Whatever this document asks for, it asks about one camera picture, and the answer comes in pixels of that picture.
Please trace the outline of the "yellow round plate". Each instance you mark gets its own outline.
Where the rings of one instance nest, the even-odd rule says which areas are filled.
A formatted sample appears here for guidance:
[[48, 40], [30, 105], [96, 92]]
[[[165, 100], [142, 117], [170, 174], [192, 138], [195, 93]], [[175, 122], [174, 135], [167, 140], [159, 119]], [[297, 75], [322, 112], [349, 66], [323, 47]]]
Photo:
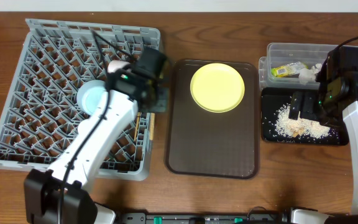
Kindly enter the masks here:
[[190, 81], [190, 93], [195, 103], [212, 113], [225, 113], [240, 104], [245, 95], [241, 74], [223, 63], [203, 65]]

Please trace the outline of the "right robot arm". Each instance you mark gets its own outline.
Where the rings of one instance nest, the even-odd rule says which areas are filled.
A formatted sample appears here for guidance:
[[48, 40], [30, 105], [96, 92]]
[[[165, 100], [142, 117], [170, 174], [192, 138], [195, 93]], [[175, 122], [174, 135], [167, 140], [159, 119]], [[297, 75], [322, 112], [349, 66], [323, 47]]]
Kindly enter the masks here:
[[310, 208], [293, 208], [289, 223], [358, 223], [358, 47], [337, 46], [328, 53], [317, 75], [318, 91], [296, 91], [290, 119], [309, 119], [322, 126], [344, 128], [351, 146], [353, 194], [348, 215], [328, 215]]

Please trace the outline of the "grey plastic dishwasher rack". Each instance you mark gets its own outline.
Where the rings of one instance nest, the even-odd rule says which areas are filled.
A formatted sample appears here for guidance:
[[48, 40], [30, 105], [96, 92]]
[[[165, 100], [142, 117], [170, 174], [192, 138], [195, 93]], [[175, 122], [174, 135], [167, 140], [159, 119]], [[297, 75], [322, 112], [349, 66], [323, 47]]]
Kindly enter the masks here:
[[[45, 171], [57, 160], [86, 119], [76, 94], [105, 72], [107, 61], [138, 57], [145, 47], [162, 50], [152, 27], [28, 19], [17, 68], [0, 118], [0, 169]], [[96, 31], [100, 39], [94, 41]]]

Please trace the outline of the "clear plastic bin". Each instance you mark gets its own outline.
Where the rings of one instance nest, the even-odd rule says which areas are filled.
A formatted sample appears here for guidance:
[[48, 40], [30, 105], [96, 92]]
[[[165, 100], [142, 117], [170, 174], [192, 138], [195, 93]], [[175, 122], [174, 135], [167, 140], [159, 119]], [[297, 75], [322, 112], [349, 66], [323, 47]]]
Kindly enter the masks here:
[[259, 87], [264, 89], [273, 88], [295, 88], [317, 90], [319, 83], [310, 80], [300, 80], [297, 76], [275, 78], [271, 69], [289, 63], [301, 62], [308, 68], [317, 63], [323, 63], [330, 51], [336, 46], [329, 44], [300, 44], [273, 42], [267, 46], [267, 55], [259, 58]]

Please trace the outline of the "white tissue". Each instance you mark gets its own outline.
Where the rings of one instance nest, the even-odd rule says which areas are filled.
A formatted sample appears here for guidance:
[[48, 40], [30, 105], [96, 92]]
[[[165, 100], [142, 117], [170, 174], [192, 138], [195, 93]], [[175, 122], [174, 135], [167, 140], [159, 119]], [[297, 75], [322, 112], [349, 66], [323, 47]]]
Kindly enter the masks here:
[[321, 63], [317, 63], [313, 65], [310, 69], [308, 68], [302, 68], [299, 73], [299, 80], [301, 82], [315, 82], [316, 76], [320, 72], [322, 68]]

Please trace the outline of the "wooden chopstick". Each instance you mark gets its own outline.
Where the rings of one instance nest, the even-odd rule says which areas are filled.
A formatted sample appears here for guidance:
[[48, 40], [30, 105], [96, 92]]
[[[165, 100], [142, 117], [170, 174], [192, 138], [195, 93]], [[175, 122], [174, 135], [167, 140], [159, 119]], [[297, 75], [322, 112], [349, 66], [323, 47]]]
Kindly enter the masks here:
[[149, 139], [151, 141], [154, 140], [154, 130], [155, 130], [155, 113], [150, 114], [150, 122], [149, 122]]
[[135, 123], [134, 141], [137, 141], [140, 117], [141, 117], [141, 112], [138, 112], [136, 117], [136, 123]]

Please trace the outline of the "cream white cup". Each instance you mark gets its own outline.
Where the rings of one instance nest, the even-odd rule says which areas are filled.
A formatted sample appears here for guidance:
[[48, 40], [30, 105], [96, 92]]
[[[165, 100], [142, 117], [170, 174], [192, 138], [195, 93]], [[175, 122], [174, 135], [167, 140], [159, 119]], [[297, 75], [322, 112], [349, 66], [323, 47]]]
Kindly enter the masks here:
[[97, 119], [91, 118], [81, 121], [78, 125], [78, 134], [80, 136], [86, 136], [94, 128], [97, 121]]

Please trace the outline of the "green snack wrapper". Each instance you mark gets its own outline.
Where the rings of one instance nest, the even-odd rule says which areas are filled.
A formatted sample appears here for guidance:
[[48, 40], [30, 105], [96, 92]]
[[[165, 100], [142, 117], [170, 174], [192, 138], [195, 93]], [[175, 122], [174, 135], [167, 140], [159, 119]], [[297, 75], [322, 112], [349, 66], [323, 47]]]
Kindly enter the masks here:
[[299, 75], [300, 71], [308, 66], [302, 62], [293, 62], [279, 67], [272, 68], [271, 74], [276, 78]]

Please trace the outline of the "dark brown serving tray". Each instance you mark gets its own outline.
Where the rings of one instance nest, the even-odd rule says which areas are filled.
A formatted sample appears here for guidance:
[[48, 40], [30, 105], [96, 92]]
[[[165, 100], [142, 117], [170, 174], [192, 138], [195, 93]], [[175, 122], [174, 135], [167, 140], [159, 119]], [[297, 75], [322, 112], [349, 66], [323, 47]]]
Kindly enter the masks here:
[[165, 164], [176, 174], [251, 179], [259, 170], [260, 101], [257, 69], [231, 62], [245, 84], [233, 110], [213, 113], [191, 97], [193, 74], [207, 60], [179, 60], [173, 67]]

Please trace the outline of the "white bowl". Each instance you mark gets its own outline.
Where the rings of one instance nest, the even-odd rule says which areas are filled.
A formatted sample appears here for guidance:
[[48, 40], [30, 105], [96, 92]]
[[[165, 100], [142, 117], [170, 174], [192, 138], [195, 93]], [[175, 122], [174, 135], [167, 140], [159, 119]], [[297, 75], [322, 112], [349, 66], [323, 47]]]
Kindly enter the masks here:
[[112, 60], [108, 64], [108, 73], [114, 73], [119, 69], [131, 71], [131, 63], [120, 60]]

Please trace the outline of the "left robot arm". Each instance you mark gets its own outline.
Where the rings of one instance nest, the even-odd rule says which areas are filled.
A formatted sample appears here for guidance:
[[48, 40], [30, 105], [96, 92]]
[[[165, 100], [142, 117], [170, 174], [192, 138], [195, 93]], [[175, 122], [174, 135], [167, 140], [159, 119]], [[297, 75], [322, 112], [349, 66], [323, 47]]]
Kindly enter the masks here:
[[24, 181], [28, 223], [114, 223], [116, 213], [90, 197], [101, 164], [139, 111], [155, 111], [168, 58], [146, 47], [135, 62], [105, 63], [104, 91], [77, 137], [47, 171]]

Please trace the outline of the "rice food waste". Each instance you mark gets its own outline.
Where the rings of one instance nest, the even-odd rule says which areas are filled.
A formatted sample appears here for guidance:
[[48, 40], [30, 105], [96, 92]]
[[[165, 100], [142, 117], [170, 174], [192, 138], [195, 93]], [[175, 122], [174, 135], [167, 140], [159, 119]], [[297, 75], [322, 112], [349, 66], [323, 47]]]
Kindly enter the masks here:
[[274, 137], [312, 137], [322, 139], [330, 135], [331, 128], [320, 125], [317, 121], [298, 119], [292, 120], [288, 118], [289, 104], [281, 106], [276, 112], [273, 112], [273, 118], [268, 118], [263, 124], [268, 125], [268, 133]]

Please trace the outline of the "black waste tray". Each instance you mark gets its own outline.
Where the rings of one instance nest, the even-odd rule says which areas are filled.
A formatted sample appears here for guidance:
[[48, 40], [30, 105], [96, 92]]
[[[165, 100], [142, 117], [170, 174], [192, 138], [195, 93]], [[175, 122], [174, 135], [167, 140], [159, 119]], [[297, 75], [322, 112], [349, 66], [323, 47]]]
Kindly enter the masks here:
[[264, 88], [261, 92], [262, 136], [266, 141], [344, 146], [349, 143], [343, 129], [329, 128], [317, 121], [290, 119], [292, 88]]

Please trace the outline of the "light blue bowl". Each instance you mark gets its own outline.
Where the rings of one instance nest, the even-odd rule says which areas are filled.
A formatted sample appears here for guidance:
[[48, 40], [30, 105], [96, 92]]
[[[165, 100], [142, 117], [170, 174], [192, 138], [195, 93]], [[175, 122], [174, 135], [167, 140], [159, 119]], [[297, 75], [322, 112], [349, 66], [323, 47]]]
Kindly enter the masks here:
[[88, 115], [92, 115], [106, 92], [105, 82], [102, 80], [91, 80], [84, 83], [76, 94], [76, 101], [80, 110]]

